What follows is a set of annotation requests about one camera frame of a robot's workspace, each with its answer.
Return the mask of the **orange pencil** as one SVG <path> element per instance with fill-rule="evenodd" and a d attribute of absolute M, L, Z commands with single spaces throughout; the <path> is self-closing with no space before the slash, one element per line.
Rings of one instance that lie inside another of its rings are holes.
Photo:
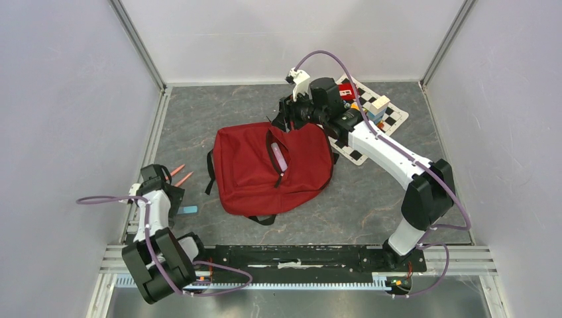
<path fill-rule="evenodd" d="M 185 165 L 182 164 L 181 166 L 179 166 L 179 167 L 177 167 L 176 169 L 174 169 L 174 170 L 170 173 L 170 175 L 171 175 L 171 176 L 175 176 L 175 175 L 176 175 L 178 172 L 180 172 L 184 167 L 185 167 Z"/>
<path fill-rule="evenodd" d="M 192 176 L 192 174 L 193 172 L 187 173 L 186 176 L 184 176 L 180 181 L 176 182 L 174 185 L 176 187 L 180 187 L 184 182 L 186 182 Z"/>

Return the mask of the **red backpack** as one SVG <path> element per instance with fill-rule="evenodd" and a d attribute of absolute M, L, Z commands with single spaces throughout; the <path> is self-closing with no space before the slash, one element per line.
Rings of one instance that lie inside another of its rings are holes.
<path fill-rule="evenodd" d="M 271 144 L 277 142 L 288 163 L 282 173 Z M 332 179 L 339 155 L 317 125 L 284 132 L 269 122 L 224 127 L 207 153 L 209 183 L 224 210 L 269 226 L 277 215 L 319 195 Z"/>

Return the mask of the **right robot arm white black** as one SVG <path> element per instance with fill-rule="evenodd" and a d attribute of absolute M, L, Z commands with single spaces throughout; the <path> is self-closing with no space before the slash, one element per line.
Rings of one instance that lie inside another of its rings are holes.
<path fill-rule="evenodd" d="M 405 190 L 402 220 L 384 242 L 384 265 L 402 269 L 424 235 L 453 206 L 452 168 L 444 159 L 431 161 L 382 132 L 362 106 L 361 92 L 350 81 L 341 87 L 332 78 L 312 80 L 305 73 L 286 77 L 292 93 L 279 101 L 273 120 L 283 131 L 317 125 L 332 139 L 367 156 Z"/>

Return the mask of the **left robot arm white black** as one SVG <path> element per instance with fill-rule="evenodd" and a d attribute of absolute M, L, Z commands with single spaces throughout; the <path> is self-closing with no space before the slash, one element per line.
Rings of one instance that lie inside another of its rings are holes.
<path fill-rule="evenodd" d="M 180 208 L 185 190 L 172 185 L 168 168 L 150 164 L 140 170 L 142 183 L 130 191 L 143 222 L 133 242 L 121 251 L 122 259 L 142 298 L 153 304 L 195 282 L 196 270 L 208 261 L 199 237 L 176 238 L 170 220 Z"/>

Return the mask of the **red toy block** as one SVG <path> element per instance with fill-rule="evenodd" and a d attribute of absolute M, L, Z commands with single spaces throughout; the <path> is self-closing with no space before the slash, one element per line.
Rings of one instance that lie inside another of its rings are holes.
<path fill-rule="evenodd" d="M 356 85 L 352 84 L 352 83 L 340 83 L 338 85 L 339 88 L 339 94 L 341 96 L 341 99 L 349 102 L 349 103 L 353 103 L 356 101 L 356 93 L 354 91 L 354 89 L 356 89 Z"/>

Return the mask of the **white blue block tower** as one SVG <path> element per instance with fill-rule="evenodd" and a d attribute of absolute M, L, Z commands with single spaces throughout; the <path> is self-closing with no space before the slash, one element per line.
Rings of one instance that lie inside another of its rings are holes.
<path fill-rule="evenodd" d="M 390 99 L 382 95 L 380 97 L 370 98 L 364 105 L 363 108 L 366 110 L 367 117 L 374 123 L 379 124 L 388 108 Z"/>

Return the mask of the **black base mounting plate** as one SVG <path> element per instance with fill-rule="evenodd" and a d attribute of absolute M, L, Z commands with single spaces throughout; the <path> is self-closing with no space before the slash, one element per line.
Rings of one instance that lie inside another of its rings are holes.
<path fill-rule="evenodd" d="M 224 266 L 248 272 L 254 284 L 369 283 L 373 273 L 427 271 L 420 250 L 395 260 L 381 246 L 369 245 L 215 245 L 206 247 L 202 259 L 213 263 L 216 284 L 248 281 Z"/>

